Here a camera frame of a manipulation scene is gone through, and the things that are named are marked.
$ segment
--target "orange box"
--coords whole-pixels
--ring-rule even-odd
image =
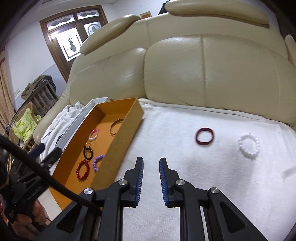
[[[114,182],[143,114],[137,98],[97,104],[72,137],[52,176],[76,194],[88,187],[95,190],[109,187]],[[112,128],[112,132],[116,133],[113,137],[110,134],[110,127],[118,119],[124,120]],[[89,133],[95,128],[100,129],[97,139],[88,141]],[[86,143],[91,143],[94,156],[88,162],[90,166],[88,177],[85,180],[79,180],[76,177],[76,168],[85,159],[83,148]],[[97,163],[98,171],[95,173],[92,164],[99,155],[105,155],[105,157]],[[85,171],[86,166],[83,165],[80,176]],[[71,200],[56,190],[50,188],[50,192],[62,210],[70,204]]]

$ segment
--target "electrical outlet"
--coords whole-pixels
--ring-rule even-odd
[[[13,93],[13,95],[16,97],[17,96],[17,94],[20,92],[20,89],[17,89],[14,93]]]

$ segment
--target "frosted glass window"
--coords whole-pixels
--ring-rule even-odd
[[[90,17],[94,17],[94,16],[100,16],[98,10],[88,10],[88,11],[77,13],[78,19],[90,18]]]
[[[76,28],[71,28],[59,34],[55,34],[55,37],[67,61],[80,55],[79,51],[82,41]]]
[[[100,22],[88,23],[83,26],[88,36],[91,36],[95,31],[101,28]]]
[[[56,27],[59,27],[61,25],[64,25],[66,23],[70,23],[70,22],[74,22],[75,19],[74,19],[74,16],[71,14],[71,15],[68,15],[68,16],[64,16],[64,17],[61,17],[61,18],[57,18],[49,23],[47,23],[47,29],[48,30],[52,30]]]

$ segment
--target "door frame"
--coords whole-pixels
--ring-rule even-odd
[[[59,27],[56,27],[54,30],[50,30],[50,32],[56,31],[56,30],[58,30],[60,28],[64,28],[67,25],[79,24],[80,22],[83,22],[86,19],[96,18],[98,16],[78,20],[77,17],[76,17],[76,12],[81,12],[81,11],[86,11],[86,10],[92,10],[92,9],[99,9],[99,12],[101,14],[101,17],[103,18],[103,21],[104,21],[104,23],[106,25],[108,23],[108,21],[107,21],[106,15],[105,15],[105,13],[104,13],[103,8],[102,8],[101,5],[87,6],[87,7],[80,7],[80,8],[71,9],[71,10],[68,10],[68,11],[57,13],[55,15],[52,15],[52,16],[47,17],[45,19],[42,19],[40,21],[41,30],[42,30],[42,33],[43,33],[45,42],[46,42],[46,44],[48,46],[49,52],[52,55],[52,58],[54,59],[54,62],[56,63],[59,71],[61,72],[61,74],[62,74],[62,76],[63,76],[63,78],[65,79],[66,82],[68,82],[69,73],[68,73],[67,69],[64,66],[64,63],[63,63],[63,61],[61,59],[61,56],[58,54],[59,53],[59,50],[56,49],[55,45],[52,42],[52,39],[51,39],[50,33],[49,33],[48,29],[47,29],[46,23],[47,22],[50,22],[50,21],[52,21],[52,20],[54,20],[56,18],[61,18],[61,17],[66,16],[66,15],[73,14],[74,15],[74,19],[75,19],[74,22],[66,23],[64,25],[61,25]]]

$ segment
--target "purple beaded bracelet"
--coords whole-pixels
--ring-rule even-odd
[[[97,167],[96,167],[97,162],[100,161],[101,159],[103,159],[103,157],[104,157],[104,155],[100,155],[100,156],[96,157],[96,159],[94,160],[93,169],[94,169],[95,172],[98,170]]]

